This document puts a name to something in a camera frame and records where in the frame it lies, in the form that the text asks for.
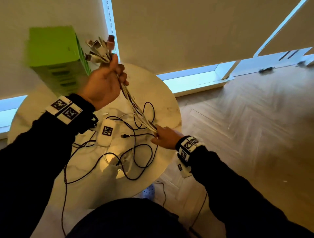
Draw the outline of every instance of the green box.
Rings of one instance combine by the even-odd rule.
[[[28,65],[57,96],[76,93],[91,70],[72,26],[33,27]]]

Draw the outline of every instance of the hand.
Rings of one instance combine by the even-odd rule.
[[[112,54],[110,64],[101,64],[88,78],[78,95],[94,105],[96,111],[115,100],[120,94],[120,82],[129,85],[124,65],[118,64],[118,56]]]
[[[150,141],[155,145],[159,145],[166,149],[175,149],[178,141],[184,137],[178,131],[172,130],[169,127],[161,127],[156,125],[157,133],[155,133],[155,138]]]

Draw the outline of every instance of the black sleeve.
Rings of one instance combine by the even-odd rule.
[[[30,237],[48,203],[55,178],[68,163],[75,136],[93,105],[68,98],[83,111],[68,125],[45,112],[32,128],[0,151],[0,236]]]
[[[185,138],[177,143],[177,150]],[[227,235],[314,237],[306,228],[290,222],[279,208],[205,146],[197,147],[188,163],[194,178],[205,186],[210,210],[225,224]]]

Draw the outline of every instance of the round table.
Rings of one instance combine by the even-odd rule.
[[[149,101],[155,108],[154,123],[160,126],[168,126],[175,130],[181,131],[181,114],[177,101],[170,89],[156,75],[151,72],[132,65],[125,64],[125,72],[128,74],[130,85],[128,89],[135,97],[137,104],[143,109],[144,103]],[[24,102],[19,107],[8,135],[8,143],[12,143],[15,138],[22,132],[30,129],[32,122],[40,117],[45,111],[45,107],[56,100],[56,96],[44,85],[41,84],[34,92],[30,93]],[[95,112],[97,117],[102,120],[103,114],[107,116],[121,116],[121,113],[126,114],[131,112],[131,108],[127,104],[123,94],[101,109]],[[145,115],[149,120],[152,119],[152,108],[147,105]],[[69,161],[67,168],[67,181],[73,181],[86,174],[96,163],[98,158],[105,152],[120,153],[132,147],[134,144],[133,137],[121,138],[122,134],[132,134],[132,130],[122,125],[122,122],[117,122],[117,127],[113,135],[112,148],[104,148],[92,146],[81,148]],[[140,133],[151,133],[148,129],[138,130]],[[91,131],[76,137],[76,143],[87,141],[92,135]],[[156,146],[150,142],[152,136],[138,136],[137,144],[149,144],[153,151]],[[47,145],[47,153],[53,149]],[[158,147],[156,156],[152,164],[144,171],[139,179],[135,181],[128,180],[120,171],[118,176],[112,177],[112,172],[108,169],[105,160],[101,159],[97,167],[82,180],[69,184],[66,209],[83,208],[90,209],[106,202],[132,197],[150,184],[152,184],[166,169],[174,157],[175,151]],[[150,157],[150,149],[148,146],[140,146],[136,149],[135,158],[137,163],[144,166]],[[140,172],[134,164],[132,165],[128,176],[135,178]],[[49,200],[50,205],[62,207],[65,196],[64,174],[61,172],[55,179]]]

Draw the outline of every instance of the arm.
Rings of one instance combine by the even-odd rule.
[[[152,142],[162,147],[178,150],[186,139],[168,127],[157,128],[158,138],[152,139]],[[194,178],[205,186],[209,207],[225,223],[227,234],[238,232],[238,235],[251,237],[314,236],[304,227],[290,222],[279,208],[205,146],[197,147],[191,153],[188,163]]]
[[[68,98],[83,111],[68,125],[45,112],[32,128],[0,151],[1,234],[30,237],[49,201],[55,178],[68,163],[75,136],[88,123],[87,115],[101,109],[128,85],[124,66],[114,55],[109,67],[95,70],[87,85]]]

